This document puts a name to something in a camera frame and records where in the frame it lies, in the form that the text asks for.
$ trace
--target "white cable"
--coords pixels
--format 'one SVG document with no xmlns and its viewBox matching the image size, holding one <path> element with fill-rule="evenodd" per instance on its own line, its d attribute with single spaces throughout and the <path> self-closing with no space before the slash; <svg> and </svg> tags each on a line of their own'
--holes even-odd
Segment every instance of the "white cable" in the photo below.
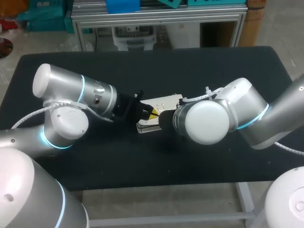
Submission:
<svg viewBox="0 0 304 228">
<path fill-rule="evenodd" d="M 94 116 L 96 116 L 97 118 L 99 118 L 101 120 L 113 122 L 113 120 L 111 120 L 109 118 L 98 115 L 96 112 L 94 112 L 90 107 L 86 106 L 85 104 L 74 102 L 74 101 L 69 101 L 69 100 L 48 100 L 43 103 L 44 108 L 41 108 L 39 110 L 36 110 L 36 111 L 24 116 L 22 119 L 20 119 L 17 123 L 14 124 L 12 129 L 19 127 L 20 124 L 22 124 L 23 122 L 25 122 L 26 120 L 28 120 L 29 118 L 31 118 L 35 115 L 38 115 L 38 114 L 48 111 L 50 109 L 58 108 L 60 106 L 65 106 L 65 105 L 79 107 L 81 109 L 89 111 L 90 113 L 92 113 Z"/>
<path fill-rule="evenodd" d="M 53 109 L 53 108 L 58 108 L 60 106 L 65 106 L 65 105 L 68 105 L 68 104 L 65 104 L 65 103 L 56 103 L 56 104 L 53 104 L 51 106 L 48 106 L 48 107 L 45 107 L 45 108 L 41 108 L 37 111 L 34 111 L 26 116 L 24 116 L 22 119 L 20 119 L 17 123 L 14 124 L 14 126 L 12 127 L 12 129 L 15 129 L 17 128 L 20 124 L 22 124 L 24 121 L 28 120 L 29 118 L 35 116 L 35 115 L 38 115 L 40 113 L 43 113 L 47 110 L 50 110 L 50 109 Z"/>
<path fill-rule="evenodd" d="M 56 103 L 64 103 L 64 104 L 67 104 L 67 105 L 70 105 L 70 106 L 76 106 L 78 108 L 89 111 L 90 113 L 92 113 L 94 116 L 96 116 L 97 118 L 99 118 L 101 120 L 105 120 L 105 121 L 108 121 L 108 122 L 113 122 L 113 120 L 97 114 L 93 109 L 91 109 L 87 105 L 85 105 L 83 103 L 79 103 L 79 102 L 74 102 L 74 101 L 70 101 L 70 100 L 61 100 L 61 99 L 60 100 L 48 100 L 48 101 L 43 102 L 43 106 L 45 107 L 48 104 L 52 104 L 52 103 L 55 103 L 55 104 Z"/>
<path fill-rule="evenodd" d="M 280 148 L 282 148 L 282 149 L 284 149 L 284 150 L 286 150 L 286 151 L 289 151 L 291 153 L 296 153 L 296 154 L 299 154 L 299 155 L 304 155 L 304 152 L 291 149 L 291 148 L 289 148 L 287 146 L 284 146 L 284 145 L 282 145 L 282 144 L 280 144 L 278 142 L 275 142 L 275 145 L 278 146 L 278 147 L 280 147 Z"/>
<path fill-rule="evenodd" d="M 188 99 L 188 98 L 184 97 L 184 98 L 182 99 L 182 101 L 185 102 L 185 103 L 200 101 L 200 100 L 206 99 L 206 98 L 208 98 L 208 97 L 211 97 L 211 96 L 213 96 L 213 95 L 215 95 L 215 94 L 218 94 L 222 89 L 223 89 L 223 88 L 221 87 L 221 88 L 218 88 L 218 89 L 212 91 L 211 93 L 205 94 L 205 95 L 203 95 L 203 96 L 198 96 L 198 97 L 195 97 L 195 98 L 189 98 L 189 99 Z"/>
</svg>

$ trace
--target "yellow object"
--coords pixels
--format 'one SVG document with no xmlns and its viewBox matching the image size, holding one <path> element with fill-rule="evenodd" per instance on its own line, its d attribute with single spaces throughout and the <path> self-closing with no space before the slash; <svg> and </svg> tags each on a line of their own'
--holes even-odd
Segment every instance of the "yellow object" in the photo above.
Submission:
<svg viewBox="0 0 304 228">
<path fill-rule="evenodd" d="M 156 111 L 155 109 L 153 109 L 152 113 L 158 115 L 158 113 L 157 113 L 157 111 Z M 158 117 L 158 116 L 156 116 L 156 115 L 150 115 L 149 120 L 150 120 L 150 119 L 154 119 L 154 118 L 156 118 L 156 117 Z"/>
</svg>

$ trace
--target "metal table frame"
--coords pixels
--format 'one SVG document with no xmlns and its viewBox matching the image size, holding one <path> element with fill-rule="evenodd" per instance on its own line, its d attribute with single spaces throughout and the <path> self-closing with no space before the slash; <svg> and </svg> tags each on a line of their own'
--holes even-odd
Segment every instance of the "metal table frame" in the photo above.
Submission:
<svg viewBox="0 0 304 228">
<path fill-rule="evenodd" d="M 264 192 L 261 200 L 254 206 L 247 182 L 235 183 L 242 212 L 197 214 L 197 215 L 174 215 L 174 216 L 152 216 L 139 218 L 114 218 L 90 220 L 90 227 L 107 226 L 130 226 L 147 224 L 167 224 L 181 222 L 205 222 L 244 219 L 246 228 L 260 228 L 266 220 L 264 204 L 268 189 Z"/>
<path fill-rule="evenodd" d="M 236 47 L 241 35 L 247 6 L 245 4 L 187 6 L 177 9 L 164 6 L 142 6 L 141 11 L 132 13 L 109 14 L 105 0 L 75 0 L 72 10 L 72 22 L 77 41 L 82 51 L 86 51 L 82 29 L 135 25 L 166 25 L 186 22 L 223 22 L 235 21 L 230 41 Z"/>
</svg>

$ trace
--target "black tabletop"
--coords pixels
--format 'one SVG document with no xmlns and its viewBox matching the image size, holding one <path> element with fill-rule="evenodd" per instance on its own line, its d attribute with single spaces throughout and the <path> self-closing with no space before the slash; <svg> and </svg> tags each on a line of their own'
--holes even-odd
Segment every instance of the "black tabletop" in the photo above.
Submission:
<svg viewBox="0 0 304 228">
<path fill-rule="evenodd" d="M 23 56 L 0 108 L 0 129 L 10 128 L 42 107 L 32 94 L 37 68 L 50 63 L 112 84 L 129 95 L 144 90 L 144 99 L 172 94 L 199 96 L 245 77 L 272 102 L 289 84 L 270 47 L 204 48 L 154 52 L 50 53 Z M 43 115 L 22 127 L 43 122 Z M 280 142 L 304 149 L 299 129 Z M 203 146 L 163 131 L 138 134 L 135 126 L 100 122 L 90 116 L 86 135 L 55 157 L 37 159 L 69 190 L 188 183 L 274 180 L 304 166 L 304 156 L 271 146 L 254 150 L 237 132 Z"/>
</svg>

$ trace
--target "tiled floor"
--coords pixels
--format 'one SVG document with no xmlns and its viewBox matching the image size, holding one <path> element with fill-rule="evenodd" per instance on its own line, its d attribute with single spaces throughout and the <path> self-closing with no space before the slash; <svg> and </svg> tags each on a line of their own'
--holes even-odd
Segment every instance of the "tiled floor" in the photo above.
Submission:
<svg viewBox="0 0 304 228">
<path fill-rule="evenodd" d="M 304 1 L 268 0 L 265 12 L 256 44 L 272 46 L 290 77 L 296 79 L 304 73 Z M 14 43 L 12 54 L 0 61 L 0 102 L 22 55 L 77 50 L 73 35 L 65 32 L 14 31 L 0 36 Z M 254 202 L 258 201 L 268 184 L 249 183 Z M 82 194 L 82 202 L 90 219 L 240 211 L 236 189 L 230 183 L 86 190 Z M 132 227 L 243 228 L 244 224 L 231 221 Z"/>
</svg>

